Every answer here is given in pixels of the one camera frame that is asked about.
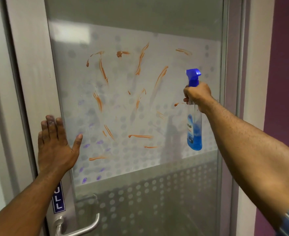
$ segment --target hand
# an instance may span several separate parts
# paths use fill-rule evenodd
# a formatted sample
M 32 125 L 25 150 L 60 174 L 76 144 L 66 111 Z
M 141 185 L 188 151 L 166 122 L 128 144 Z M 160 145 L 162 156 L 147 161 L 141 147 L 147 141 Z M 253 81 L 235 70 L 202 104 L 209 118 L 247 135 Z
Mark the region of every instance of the hand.
M 206 102 L 213 99 L 209 86 L 201 81 L 199 81 L 199 85 L 197 87 L 186 86 L 186 88 L 184 88 L 184 95 L 184 102 L 188 104 L 188 101 L 192 100 L 198 105 L 198 108 L 202 113 L 205 111 Z
M 72 149 L 68 145 L 61 118 L 47 115 L 41 122 L 42 131 L 38 133 L 38 166 L 40 171 L 59 170 L 65 174 L 76 163 L 83 135 L 79 134 Z

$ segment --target door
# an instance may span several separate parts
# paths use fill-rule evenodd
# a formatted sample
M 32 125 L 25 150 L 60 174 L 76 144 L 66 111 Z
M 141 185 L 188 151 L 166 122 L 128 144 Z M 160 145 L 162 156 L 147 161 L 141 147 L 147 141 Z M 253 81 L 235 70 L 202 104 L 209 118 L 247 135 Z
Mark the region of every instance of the door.
M 182 90 L 199 68 L 235 112 L 241 0 L 6 1 L 35 155 L 47 114 L 84 135 L 50 235 L 228 235 L 232 179 L 205 115 L 187 145 Z

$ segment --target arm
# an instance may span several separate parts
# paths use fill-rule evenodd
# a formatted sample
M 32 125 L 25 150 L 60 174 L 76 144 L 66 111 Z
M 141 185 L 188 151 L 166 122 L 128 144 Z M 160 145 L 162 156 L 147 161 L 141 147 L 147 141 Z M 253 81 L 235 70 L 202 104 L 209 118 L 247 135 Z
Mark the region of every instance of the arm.
M 278 229 L 289 210 L 289 147 L 237 118 L 205 83 L 184 89 L 209 119 L 218 148 L 238 185 Z
M 0 236 L 39 235 L 53 193 L 78 156 L 82 134 L 71 149 L 61 118 L 46 116 L 38 135 L 38 177 L 0 211 Z

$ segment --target pull sign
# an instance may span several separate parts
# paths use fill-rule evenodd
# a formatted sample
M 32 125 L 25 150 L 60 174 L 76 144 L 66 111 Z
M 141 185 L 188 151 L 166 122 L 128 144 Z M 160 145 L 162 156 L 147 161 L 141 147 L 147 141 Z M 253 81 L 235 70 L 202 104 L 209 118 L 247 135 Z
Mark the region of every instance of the pull sign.
M 54 208 L 54 214 L 57 214 L 66 210 L 63 187 L 61 186 L 61 182 L 58 184 L 53 195 L 53 208 Z

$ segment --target spray bottle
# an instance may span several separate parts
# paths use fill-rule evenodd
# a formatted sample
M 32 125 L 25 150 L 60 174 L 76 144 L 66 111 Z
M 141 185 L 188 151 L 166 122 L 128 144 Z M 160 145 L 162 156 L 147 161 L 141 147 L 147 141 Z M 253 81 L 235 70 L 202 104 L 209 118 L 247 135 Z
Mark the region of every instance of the spray bottle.
M 189 79 L 189 87 L 197 87 L 199 85 L 199 76 L 201 72 L 198 69 L 186 70 Z M 192 101 L 188 102 L 188 118 L 187 118 L 187 143 L 191 149 L 199 151 L 202 149 L 201 141 L 201 112 L 198 106 Z

